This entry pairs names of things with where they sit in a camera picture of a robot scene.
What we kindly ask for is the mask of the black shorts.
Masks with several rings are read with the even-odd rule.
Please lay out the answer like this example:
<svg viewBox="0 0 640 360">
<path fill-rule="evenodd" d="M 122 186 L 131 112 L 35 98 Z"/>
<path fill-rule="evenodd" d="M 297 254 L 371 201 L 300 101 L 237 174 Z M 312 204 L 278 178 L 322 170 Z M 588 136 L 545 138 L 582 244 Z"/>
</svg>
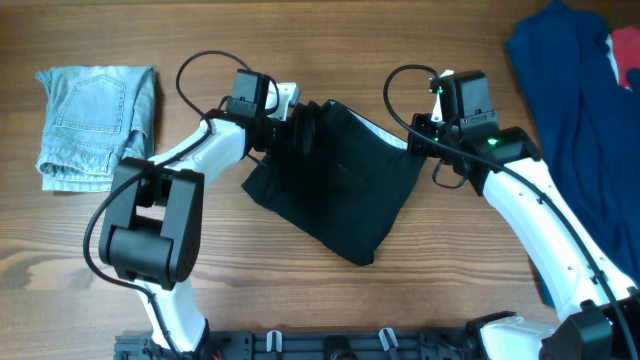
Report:
<svg viewBox="0 0 640 360">
<path fill-rule="evenodd" d="M 370 265 L 391 231 L 425 162 L 405 142 L 385 141 L 347 107 L 328 101 L 308 158 L 272 148 L 242 187 L 271 210 L 349 262 Z"/>
</svg>

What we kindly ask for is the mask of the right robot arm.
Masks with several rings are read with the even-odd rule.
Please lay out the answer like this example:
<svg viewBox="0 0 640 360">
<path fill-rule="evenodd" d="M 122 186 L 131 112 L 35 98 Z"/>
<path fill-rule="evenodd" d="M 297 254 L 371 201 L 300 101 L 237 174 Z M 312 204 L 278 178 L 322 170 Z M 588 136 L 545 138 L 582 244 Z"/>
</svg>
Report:
<svg viewBox="0 0 640 360">
<path fill-rule="evenodd" d="M 473 359 L 636 359 L 639 290 L 565 202 L 527 133 L 502 129 L 481 71 L 433 74 L 430 114 L 414 115 L 409 150 L 449 166 L 509 224 L 547 288 L 559 325 L 501 312 L 471 321 Z"/>
</svg>

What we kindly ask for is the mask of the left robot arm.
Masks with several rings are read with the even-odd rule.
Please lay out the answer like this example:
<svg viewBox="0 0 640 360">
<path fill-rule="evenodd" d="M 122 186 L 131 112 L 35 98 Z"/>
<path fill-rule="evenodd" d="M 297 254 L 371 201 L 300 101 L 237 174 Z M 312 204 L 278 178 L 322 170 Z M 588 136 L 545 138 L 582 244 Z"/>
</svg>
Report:
<svg viewBox="0 0 640 360">
<path fill-rule="evenodd" d="M 124 159 L 83 239 L 95 275 L 133 290 L 151 322 L 139 354 L 213 359 L 215 343 L 191 282 L 201 245 L 204 192 L 252 150 L 266 151 L 286 129 L 300 89 L 240 69 L 231 95 L 200 115 L 197 130 L 148 160 Z"/>
</svg>

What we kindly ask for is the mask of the blue garment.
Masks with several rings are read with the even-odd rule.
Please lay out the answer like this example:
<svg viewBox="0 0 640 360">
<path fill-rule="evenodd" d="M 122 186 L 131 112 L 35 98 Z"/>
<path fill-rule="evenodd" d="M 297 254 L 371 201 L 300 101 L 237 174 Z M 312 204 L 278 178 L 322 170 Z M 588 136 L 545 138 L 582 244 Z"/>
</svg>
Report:
<svg viewBox="0 0 640 360">
<path fill-rule="evenodd" d="M 602 17 L 552 1 L 507 42 L 545 161 L 592 239 L 639 279 L 639 86 L 620 86 Z"/>
</svg>

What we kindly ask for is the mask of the folded light blue jeans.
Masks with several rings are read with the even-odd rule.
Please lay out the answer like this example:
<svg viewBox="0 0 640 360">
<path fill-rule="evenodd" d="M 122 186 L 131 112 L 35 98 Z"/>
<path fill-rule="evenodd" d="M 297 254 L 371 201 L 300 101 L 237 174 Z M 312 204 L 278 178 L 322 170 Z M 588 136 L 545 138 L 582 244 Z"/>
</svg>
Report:
<svg viewBox="0 0 640 360">
<path fill-rule="evenodd" d="M 107 192 L 122 159 L 154 155 L 153 67 L 52 67 L 36 78 L 48 96 L 36 163 L 44 191 Z"/>
</svg>

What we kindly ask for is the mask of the red garment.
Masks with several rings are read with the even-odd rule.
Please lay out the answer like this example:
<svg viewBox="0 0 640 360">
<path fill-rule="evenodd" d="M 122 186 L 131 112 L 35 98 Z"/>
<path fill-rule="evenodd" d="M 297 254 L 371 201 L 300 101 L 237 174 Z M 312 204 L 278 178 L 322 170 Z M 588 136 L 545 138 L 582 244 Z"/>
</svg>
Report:
<svg viewBox="0 0 640 360">
<path fill-rule="evenodd" d="M 634 26 L 614 30 L 611 34 L 618 83 L 639 92 L 639 29 Z"/>
</svg>

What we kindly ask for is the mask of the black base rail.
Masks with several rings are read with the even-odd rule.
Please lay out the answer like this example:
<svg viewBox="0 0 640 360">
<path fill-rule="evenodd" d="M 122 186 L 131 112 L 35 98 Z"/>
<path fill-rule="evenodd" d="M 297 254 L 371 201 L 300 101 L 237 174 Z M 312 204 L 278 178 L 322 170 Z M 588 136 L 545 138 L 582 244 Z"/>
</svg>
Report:
<svg viewBox="0 0 640 360">
<path fill-rule="evenodd" d="M 485 359 L 479 335 L 464 328 L 396 331 L 302 332 L 212 331 L 185 359 Z"/>
</svg>

